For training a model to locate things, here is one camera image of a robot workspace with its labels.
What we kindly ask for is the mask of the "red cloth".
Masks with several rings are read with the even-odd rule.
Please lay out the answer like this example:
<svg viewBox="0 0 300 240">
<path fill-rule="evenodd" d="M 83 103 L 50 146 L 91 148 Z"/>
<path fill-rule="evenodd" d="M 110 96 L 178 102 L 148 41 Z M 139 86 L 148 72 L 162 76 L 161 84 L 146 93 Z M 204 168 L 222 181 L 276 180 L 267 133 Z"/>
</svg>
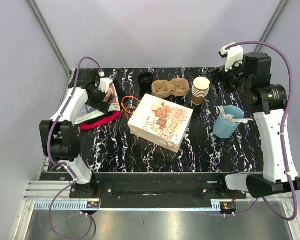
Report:
<svg viewBox="0 0 300 240">
<path fill-rule="evenodd" d="M 88 130 L 109 124 L 109 123 L 115 121 L 116 119 L 120 118 L 121 116 L 122 116 L 121 111 L 110 111 L 103 116 L 80 123 L 79 127 L 80 127 L 81 131 L 88 131 Z"/>
</svg>

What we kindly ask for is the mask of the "cardboard cup carrier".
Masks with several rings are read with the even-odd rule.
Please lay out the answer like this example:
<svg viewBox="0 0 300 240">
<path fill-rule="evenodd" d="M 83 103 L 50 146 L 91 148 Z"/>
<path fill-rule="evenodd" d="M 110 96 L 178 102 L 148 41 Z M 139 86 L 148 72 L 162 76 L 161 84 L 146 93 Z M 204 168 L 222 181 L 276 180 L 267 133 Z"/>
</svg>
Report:
<svg viewBox="0 0 300 240">
<path fill-rule="evenodd" d="M 156 80 L 151 85 L 152 95 L 158 98 L 168 98 L 169 96 L 184 97 L 190 91 L 190 84 L 185 78 L 175 78 L 172 80 Z"/>
</svg>

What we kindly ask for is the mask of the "paper takeout bag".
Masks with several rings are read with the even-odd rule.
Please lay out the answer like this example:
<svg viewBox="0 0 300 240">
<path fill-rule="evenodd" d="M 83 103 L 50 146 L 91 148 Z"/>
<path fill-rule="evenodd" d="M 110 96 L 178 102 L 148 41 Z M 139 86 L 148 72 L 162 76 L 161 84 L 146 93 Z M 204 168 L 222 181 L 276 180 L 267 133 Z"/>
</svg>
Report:
<svg viewBox="0 0 300 240">
<path fill-rule="evenodd" d="M 128 121 L 133 135 L 177 153 L 190 125 L 193 110 L 145 94 Z"/>
</svg>

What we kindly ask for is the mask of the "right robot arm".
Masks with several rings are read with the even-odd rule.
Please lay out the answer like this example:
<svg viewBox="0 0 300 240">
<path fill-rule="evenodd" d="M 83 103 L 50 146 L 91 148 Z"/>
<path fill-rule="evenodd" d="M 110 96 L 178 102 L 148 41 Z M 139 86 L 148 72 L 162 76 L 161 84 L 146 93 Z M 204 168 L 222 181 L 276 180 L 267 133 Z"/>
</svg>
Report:
<svg viewBox="0 0 300 240">
<path fill-rule="evenodd" d="M 271 84 L 272 59 L 266 53 L 239 53 L 235 56 L 220 52 L 226 64 L 208 74 L 212 85 L 223 84 L 226 93 L 242 93 L 258 127 L 263 172 L 235 173 L 225 176 L 217 185 L 218 195 L 229 198 L 235 191 L 250 193 L 254 198 L 300 191 L 300 177 L 294 166 L 288 129 L 282 118 L 288 109 L 285 88 Z"/>
</svg>

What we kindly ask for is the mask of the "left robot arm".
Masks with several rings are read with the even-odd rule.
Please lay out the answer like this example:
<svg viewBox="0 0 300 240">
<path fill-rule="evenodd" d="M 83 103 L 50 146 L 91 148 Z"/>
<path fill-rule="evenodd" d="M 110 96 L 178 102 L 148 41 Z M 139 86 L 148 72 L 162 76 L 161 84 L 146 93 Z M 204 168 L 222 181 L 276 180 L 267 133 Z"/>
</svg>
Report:
<svg viewBox="0 0 300 240">
<path fill-rule="evenodd" d="M 87 198 L 98 193 L 92 182 L 92 171 L 80 156 L 80 140 L 75 123 L 84 105 L 107 113 L 114 99 L 111 95 L 104 101 L 113 79 L 104 72 L 80 78 L 76 71 L 74 80 L 68 85 L 66 97 L 58 111 L 39 124 L 43 153 L 55 166 L 62 166 L 71 175 L 74 183 L 81 185 L 80 192 Z"/>
</svg>

